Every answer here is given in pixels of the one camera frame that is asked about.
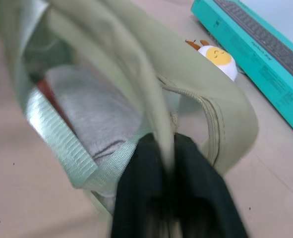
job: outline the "bag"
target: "bag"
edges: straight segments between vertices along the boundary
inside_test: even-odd
[[[129,0],[0,0],[0,16],[0,35],[19,104],[76,188],[114,195],[137,141],[150,131],[165,168],[171,170],[171,124],[176,116],[170,117],[169,111],[180,116],[177,109],[203,110],[209,136],[196,142],[221,175],[256,138],[256,115],[237,86]],[[78,64],[79,52],[136,111],[147,115],[150,125],[99,166],[35,86],[49,69]],[[202,127],[193,125],[191,131],[201,134]]]

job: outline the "floor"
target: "floor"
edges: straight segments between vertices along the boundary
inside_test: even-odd
[[[210,40],[190,12],[192,0],[134,2],[184,39]],[[226,181],[251,237],[293,238],[293,130],[248,78],[240,75],[236,84],[260,132]],[[0,45],[0,238],[100,238],[108,227],[25,121]]]

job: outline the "tile floor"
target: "tile floor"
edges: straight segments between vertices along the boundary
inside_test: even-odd
[[[192,16],[192,0],[135,0],[184,39],[209,40]],[[25,121],[0,45],[0,238],[100,238],[109,224]],[[250,99],[260,132],[251,151],[227,175],[253,238],[293,238],[293,130],[253,83],[236,84]]]

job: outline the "keyboard box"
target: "keyboard box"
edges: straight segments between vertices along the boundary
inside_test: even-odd
[[[293,43],[237,0],[195,0],[191,11],[293,128]]]

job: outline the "keyboard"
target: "keyboard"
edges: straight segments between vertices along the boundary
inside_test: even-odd
[[[228,0],[214,0],[214,2],[293,76],[293,51],[290,48],[235,2]]]

